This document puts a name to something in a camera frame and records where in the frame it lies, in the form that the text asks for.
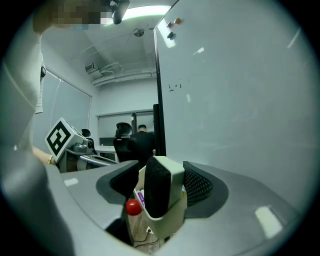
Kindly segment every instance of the black mesh pad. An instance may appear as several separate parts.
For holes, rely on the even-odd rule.
[[[185,218],[207,218],[227,201],[227,185],[216,176],[184,161],[183,185],[187,196]]]
[[[190,168],[184,168],[183,185],[187,191],[188,207],[193,206],[210,196],[213,185],[205,177],[192,171]]]
[[[150,157],[145,166],[144,204],[151,217],[162,217],[168,211],[170,186],[171,173]]]

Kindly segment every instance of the black chair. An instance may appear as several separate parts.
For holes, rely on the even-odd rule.
[[[91,132],[88,129],[81,129],[82,131],[82,136],[85,137],[86,139],[88,139],[89,141],[92,141],[92,151],[93,153],[96,155],[97,152],[95,150],[95,142],[93,138],[89,138],[89,136],[91,135]]]
[[[119,122],[116,124],[117,130],[115,131],[115,139],[113,140],[113,146],[118,156],[119,162],[136,160],[132,150],[128,149],[129,137],[133,129],[130,124],[126,122]]]

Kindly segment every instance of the desk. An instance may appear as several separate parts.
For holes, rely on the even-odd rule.
[[[119,159],[118,159],[118,156],[117,156],[117,153],[116,153],[116,150],[115,150],[115,147],[114,146],[100,146],[100,145],[97,145],[94,147],[96,153],[98,156],[100,156],[100,153],[109,153],[109,154],[114,154],[114,159],[116,162],[119,163]]]

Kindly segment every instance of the white holder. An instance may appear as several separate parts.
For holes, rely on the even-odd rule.
[[[139,171],[139,180],[133,190],[135,199],[138,200],[142,213],[151,230],[155,236],[159,239],[165,239],[176,233],[177,230],[183,225],[185,218],[185,210],[187,209],[187,193],[184,190],[181,190],[180,199],[174,203],[169,210],[160,218],[153,218],[149,215],[144,204],[141,202],[140,197],[138,196],[138,190],[144,189],[145,186],[145,172],[146,167],[143,167]]]

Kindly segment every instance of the red knob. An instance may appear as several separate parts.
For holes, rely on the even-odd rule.
[[[129,199],[125,203],[126,212],[131,216],[136,216],[142,212],[141,206],[137,199]]]

